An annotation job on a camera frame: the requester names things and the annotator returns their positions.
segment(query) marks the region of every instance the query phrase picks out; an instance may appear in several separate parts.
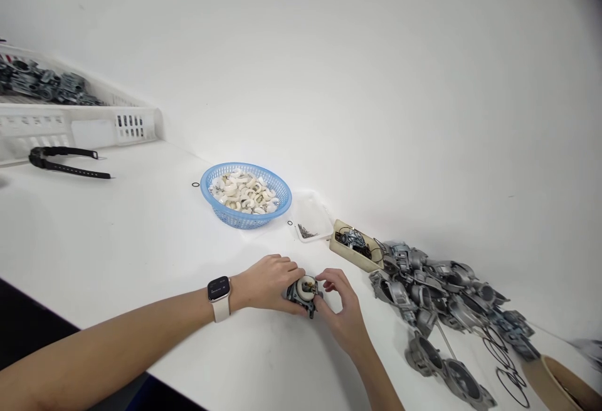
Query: small white container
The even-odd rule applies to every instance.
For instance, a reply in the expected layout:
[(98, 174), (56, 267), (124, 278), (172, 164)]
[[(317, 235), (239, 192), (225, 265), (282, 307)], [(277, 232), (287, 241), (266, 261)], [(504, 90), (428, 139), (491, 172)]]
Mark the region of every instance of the small white container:
[[(291, 216), (297, 236), (303, 243), (314, 242), (332, 235), (330, 217), (322, 204), (320, 196), (314, 191), (307, 190), (293, 193)], [(304, 238), (299, 225), (315, 235)]]
[(365, 272), (371, 273), (379, 269), (382, 270), (384, 268), (383, 252), (380, 249), (378, 249), (378, 243), (376, 243), (376, 241), (369, 235), (358, 231), (360, 234), (362, 234), (366, 245), (368, 245), (368, 248), (372, 252), (372, 259), (368, 259), (367, 257), (361, 255), (359, 252), (349, 248), (347, 245), (343, 245), (342, 243), (337, 242), (334, 236), (335, 233), (349, 232), (349, 229), (351, 229), (351, 225), (348, 225), (347, 223), (344, 223), (341, 220), (336, 220), (334, 222), (334, 232), (332, 233), (332, 237), (330, 238), (329, 245), (330, 251), (333, 251), (336, 254), (340, 255), (343, 259), (347, 259), (349, 262), (357, 265)]

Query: black watch strap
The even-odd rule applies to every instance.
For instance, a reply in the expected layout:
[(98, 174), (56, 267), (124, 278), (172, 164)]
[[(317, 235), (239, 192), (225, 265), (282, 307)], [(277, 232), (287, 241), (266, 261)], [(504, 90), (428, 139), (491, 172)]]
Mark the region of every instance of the black watch strap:
[(89, 151), (87, 149), (78, 149), (77, 147), (34, 147), (29, 153), (29, 162), (42, 169), (50, 169), (54, 171), (63, 171), (64, 173), (76, 174), (78, 176), (91, 177), (97, 179), (110, 179), (108, 173), (97, 173), (96, 171), (88, 171), (86, 169), (73, 168), (58, 163), (52, 163), (46, 157), (55, 155), (81, 155), (98, 159), (97, 151)]

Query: smartwatch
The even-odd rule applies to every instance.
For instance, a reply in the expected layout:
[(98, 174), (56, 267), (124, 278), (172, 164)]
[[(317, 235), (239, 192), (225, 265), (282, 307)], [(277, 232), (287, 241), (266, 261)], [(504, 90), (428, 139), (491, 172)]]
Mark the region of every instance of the smartwatch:
[(209, 302), (213, 306), (215, 323), (224, 321), (230, 316), (230, 278), (222, 276), (207, 285)]

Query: person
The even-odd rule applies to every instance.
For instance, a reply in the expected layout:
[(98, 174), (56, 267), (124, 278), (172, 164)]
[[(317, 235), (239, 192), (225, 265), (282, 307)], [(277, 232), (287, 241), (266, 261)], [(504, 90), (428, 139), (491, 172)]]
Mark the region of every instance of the person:
[[(267, 255), (230, 278), (230, 311), (245, 307), (306, 316), (282, 292), (305, 275), (288, 257)], [(316, 276), (326, 292), (341, 295), (333, 312), (320, 296), (315, 306), (355, 364), (371, 408), (403, 410), (370, 341), (359, 301), (343, 271)], [(207, 288), (140, 307), (50, 344), (0, 371), (0, 409), (85, 410), (119, 390), (193, 332), (214, 321)]]

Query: white tabletop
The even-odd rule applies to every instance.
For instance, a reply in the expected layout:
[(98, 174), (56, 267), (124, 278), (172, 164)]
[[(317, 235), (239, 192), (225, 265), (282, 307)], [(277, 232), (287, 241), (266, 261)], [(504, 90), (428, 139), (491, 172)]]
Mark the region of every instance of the white tabletop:
[[(246, 269), (265, 254), (289, 255), (308, 274), (345, 271), (366, 325), (406, 410), (468, 410), (443, 382), (405, 362), (411, 331), (394, 309), (375, 300), (367, 274), (332, 253), (327, 242), (300, 243), (281, 217), (240, 231), (213, 214), (198, 188), (210, 165), (166, 142), (104, 149), (106, 159), (73, 157), (76, 168), (108, 172), (90, 179), (29, 164), (0, 169), (0, 277), (79, 328), (165, 297), (204, 287)], [(336, 294), (327, 300), (340, 308)], [(496, 362), (476, 336), (445, 329), (458, 359), (499, 409), (520, 409), (495, 377)], [(449, 357), (433, 331), (430, 341)], [(540, 351), (595, 387), (576, 351), (545, 333)], [(209, 325), (149, 372), (210, 411), (369, 409), (352, 363), (317, 314), (314, 320), (245, 309)], [(527, 390), (534, 410), (545, 407)]]

